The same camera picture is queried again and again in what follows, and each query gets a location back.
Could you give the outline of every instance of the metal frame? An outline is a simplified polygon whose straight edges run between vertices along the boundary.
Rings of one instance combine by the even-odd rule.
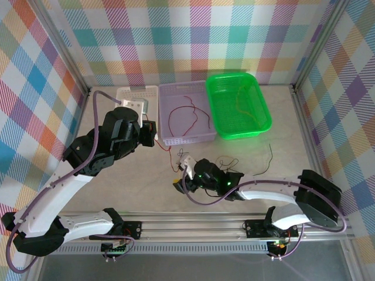
[[[324,175],[324,170],[319,160],[319,154],[314,139],[312,138],[312,133],[309,129],[307,117],[303,111],[301,100],[292,87],[290,87],[290,90],[311,168],[313,168],[319,174]],[[352,279],[357,281],[370,280],[367,270],[364,268],[363,262],[361,262],[358,246],[354,240],[354,235],[348,235],[348,238],[349,239],[342,239],[340,242]]]
[[[88,213],[64,213],[61,215],[82,215]],[[142,236],[139,242],[243,242],[274,241],[275,238],[247,238],[243,229],[245,220],[261,220],[265,214],[230,213],[126,213],[121,214],[126,221],[142,221]],[[326,232],[309,226],[305,227],[303,241],[341,240],[354,237],[349,226],[347,234]],[[72,243],[97,243],[87,237]]]
[[[344,13],[349,2],[350,0],[338,0],[335,7],[333,7],[333,10],[329,15],[329,18],[323,27],[323,31],[320,33],[318,39],[316,40],[314,48],[312,49],[310,56],[305,62],[305,65],[303,66],[301,73],[297,78],[297,81],[295,83],[295,88],[297,92],[309,76],[312,67],[316,63],[316,60],[322,52],[325,44],[327,43],[329,37],[331,36],[336,24],[338,23],[339,19]]]
[[[59,31],[56,29],[55,25],[51,21],[51,18],[48,12],[46,11],[45,7],[42,3],[40,3],[40,0],[28,0],[28,3],[34,10],[36,17],[40,20],[44,29],[46,30],[52,43],[57,49],[57,52],[60,54],[63,61],[65,62],[66,67],[75,79],[77,86],[84,93],[84,95],[88,95],[90,88],[84,81],[81,72],[79,71],[76,63],[74,62],[69,51],[67,50],[66,45],[63,39],[61,38]]]
[[[79,131],[79,129],[80,129],[80,125],[81,125],[81,122],[82,122],[83,114],[84,114],[84,112],[85,112],[85,110],[86,110],[86,107],[87,107],[87,104],[88,104],[88,98],[89,98],[89,96],[90,96],[90,93],[91,93],[91,92],[89,92],[87,95],[84,96],[84,101],[83,101],[83,103],[82,103],[81,113],[80,113],[80,116],[79,116],[79,118],[78,118],[78,122],[77,122],[76,129],[74,130],[74,134],[73,134],[73,139],[72,139],[72,141],[73,141],[73,140],[77,137],[77,135],[78,135],[78,131]]]

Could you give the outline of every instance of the red wire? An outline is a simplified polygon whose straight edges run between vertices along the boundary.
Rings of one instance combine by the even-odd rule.
[[[175,173],[178,173],[178,169],[175,170],[175,169],[173,168],[173,165],[172,165],[172,154],[171,154],[171,148],[172,148],[172,147],[169,146],[168,149],[165,149],[164,147],[162,147],[162,145],[161,145],[156,139],[154,139],[154,141],[160,146],[161,149],[163,149],[164,151],[168,151],[168,152],[169,152],[169,163],[171,164],[171,168],[172,168],[172,170],[173,170]]]
[[[169,117],[168,117],[168,128],[169,128],[169,131],[171,132],[171,135],[172,135],[172,136],[174,136],[174,135],[173,135],[173,133],[172,133],[171,125],[170,125],[171,115],[172,115],[172,113],[173,113],[175,110],[180,109],[180,108],[184,108],[184,107],[190,107],[190,108],[198,109],[198,110],[202,111],[204,114],[206,114],[207,117],[209,118],[209,128],[211,128],[211,127],[210,127],[210,115],[208,115],[205,111],[201,110],[200,108],[198,108],[198,107],[196,107],[196,106],[192,107],[191,105],[183,105],[183,106],[181,106],[181,107],[176,107],[176,108],[175,108],[174,110],[172,110],[171,113],[169,114]]]
[[[198,115],[197,115],[197,113],[195,113],[195,104],[193,103],[193,100],[192,100],[190,97],[188,97],[187,95],[184,95],[184,97],[190,99],[190,103],[194,106],[193,113],[194,113],[196,119],[195,119],[193,125],[191,125],[190,128],[187,129],[187,131],[186,131],[182,136],[185,136],[185,135],[187,134],[187,132],[189,132],[190,129],[191,129],[192,127],[194,127],[195,123],[198,121]]]

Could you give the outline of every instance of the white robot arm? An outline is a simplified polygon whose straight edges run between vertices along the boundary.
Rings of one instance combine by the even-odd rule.
[[[156,123],[143,121],[140,127],[138,114],[130,108],[117,107],[108,112],[99,129],[97,116],[94,120],[96,130],[73,141],[51,179],[29,205],[17,213],[6,213],[1,218],[5,228],[11,231],[7,244],[8,264],[8,250],[15,234],[18,235],[13,242],[19,252],[45,256],[63,243],[77,238],[90,236],[90,239],[101,239],[106,235],[109,239],[115,239],[123,237],[125,230],[134,225],[135,229],[139,229],[141,222],[125,222],[112,208],[95,215],[59,216],[69,200],[102,169],[134,152],[139,144],[154,146]],[[323,227],[337,226],[341,191],[313,171],[304,170],[298,177],[301,183],[296,184],[298,179],[256,180],[242,173],[225,173],[208,160],[196,162],[189,155],[181,158],[179,168],[184,171],[183,177],[173,185],[192,201],[194,199],[189,192],[195,192],[198,188],[215,191],[221,197],[210,204],[195,201],[196,204],[212,205],[224,199],[269,199],[287,203],[282,207],[271,207],[261,223],[255,222],[262,235],[282,237],[285,230],[306,222]],[[132,239],[139,238],[140,230],[132,231]]]

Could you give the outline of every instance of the green plastic basket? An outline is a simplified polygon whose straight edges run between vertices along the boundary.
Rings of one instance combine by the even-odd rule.
[[[206,88],[214,125],[223,139],[257,136],[271,128],[270,112],[251,74],[211,76]]]

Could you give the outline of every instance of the black wire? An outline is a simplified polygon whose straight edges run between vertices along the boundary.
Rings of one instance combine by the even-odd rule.
[[[184,154],[188,154],[189,152],[184,152],[183,151],[183,148],[180,148],[180,150],[178,151],[178,153],[177,153],[177,156],[178,157],[182,157]]]
[[[272,159],[274,158],[274,155],[273,155],[273,153],[272,153],[271,144],[270,144],[270,151],[271,151],[271,158],[270,158],[270,161],[268,162],[268,167],[267,167],[267,169],[266,169],[263,173],[254,174],[253,177],[255,177],[255,176],[259,176],[260,174],[264,174],[264,173],[267,172],[268,169],[270,168],[271,161],[272,161]]]
[[[209,194],[209,192],[207,191],[207,189],[205,189],[204,192],[205,192],[208,196],[210,196],[210,197],[221,197],[221,196],[215,196],[215,195],[211,195],[211,194]]]
[[[232,169],[235,165],[237,165],[239,163],[239,160],[237,158],[233,158],[233,160],[229,164],[224,164],[223,160],[220,160],[219,163],[220,163],[220,167],[219,167],[220,170],[224,166],[224,167],[226,167],[226,169],[223,169],[223,170],[225,170],[225,172],[227,172],[229,170],[232,170],[236,173],[239,173],[238,171]]]

